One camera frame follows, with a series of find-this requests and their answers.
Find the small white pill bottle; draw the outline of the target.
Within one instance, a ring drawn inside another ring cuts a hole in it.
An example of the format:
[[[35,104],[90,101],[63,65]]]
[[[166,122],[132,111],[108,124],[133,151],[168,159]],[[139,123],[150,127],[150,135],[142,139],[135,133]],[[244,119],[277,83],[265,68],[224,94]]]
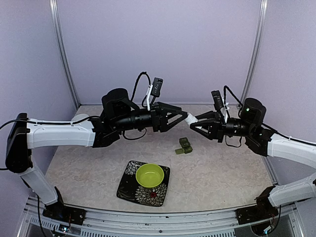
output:
[[[188,116],[185,118],[185,122],[188,125],[191,125],[192,123],[198,122],[198,119],[195,116],[193,116],[191,113],[188,113]]]

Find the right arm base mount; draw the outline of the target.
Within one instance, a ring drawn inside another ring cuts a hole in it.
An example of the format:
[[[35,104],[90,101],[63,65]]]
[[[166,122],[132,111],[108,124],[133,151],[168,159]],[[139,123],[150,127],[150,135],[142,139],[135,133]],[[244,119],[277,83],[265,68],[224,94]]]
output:
[[[236,210],[237,221],[239,225],[257,222],[278,216],[279,211],[271,204],[258,203],[253,206],[238,208]]]

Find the green pill organizer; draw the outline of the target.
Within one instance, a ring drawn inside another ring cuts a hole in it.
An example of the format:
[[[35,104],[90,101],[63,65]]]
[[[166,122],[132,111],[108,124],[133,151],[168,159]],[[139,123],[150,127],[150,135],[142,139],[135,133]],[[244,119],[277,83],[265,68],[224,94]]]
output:
[[[181,148],[178,148],[175,150],[175,153],[177,155],[188,154],[188,153],[191,153],[193,151],[193,148],[192,148],[187,137],[180,138],[179,143],[180,143]]]

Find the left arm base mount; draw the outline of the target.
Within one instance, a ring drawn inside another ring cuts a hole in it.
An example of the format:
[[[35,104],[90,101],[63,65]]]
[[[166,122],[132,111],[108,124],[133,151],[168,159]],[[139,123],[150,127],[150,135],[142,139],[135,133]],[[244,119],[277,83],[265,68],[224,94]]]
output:
[[[86,211],[81,208],[70,207],[66,205],[52,204],[44,208],[43,216],[67,222],[69,224],[83,225]]]

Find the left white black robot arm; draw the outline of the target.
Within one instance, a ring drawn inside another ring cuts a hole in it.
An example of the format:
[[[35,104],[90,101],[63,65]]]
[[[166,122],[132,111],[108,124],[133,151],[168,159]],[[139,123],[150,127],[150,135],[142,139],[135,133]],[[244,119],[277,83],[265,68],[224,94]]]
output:
[[[80,114],[71,121],[44,121],[20,113],[11,120],[7,139],[6,168],[18,174],[56,218],[69,215],[59,191],[49,184],[32,161],[32,150],[50,146],[83,146],[103,148],[120,139],[123,132],[151,127],[166,132],[189,117],[180,107],[155,102],[141,109],[128,97],[124,88],[113,89],[102,97],[100,116]]]

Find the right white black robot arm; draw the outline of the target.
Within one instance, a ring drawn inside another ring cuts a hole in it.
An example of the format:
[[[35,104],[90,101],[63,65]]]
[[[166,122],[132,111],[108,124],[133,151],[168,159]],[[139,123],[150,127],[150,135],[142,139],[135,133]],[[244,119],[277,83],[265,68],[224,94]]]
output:
[[[254,153],[264,157],[277,157],[315,168],[316,145],[278,133],[263,124],[266,107],[254,98],[247,98],[241,108],[239,118],[222,114],[224,108],[219,96],[215,96],[215,109],[185,119],[190,128],[209,140],[223,141],[224,136],[245,138],[246,146]],[[268,215],[272,207],[314,198],[316,196],[316,175],[301,180],[266,188],[257,198],[252,214],[257,219]]]

